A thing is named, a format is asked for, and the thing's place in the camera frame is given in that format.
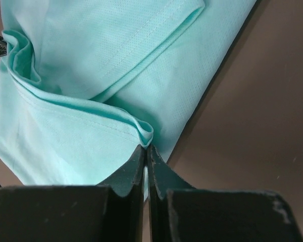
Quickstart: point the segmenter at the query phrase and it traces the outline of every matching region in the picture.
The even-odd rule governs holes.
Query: teal garment
[[[25,185],[167,161],[255,0],[1,0],[0,158]]]

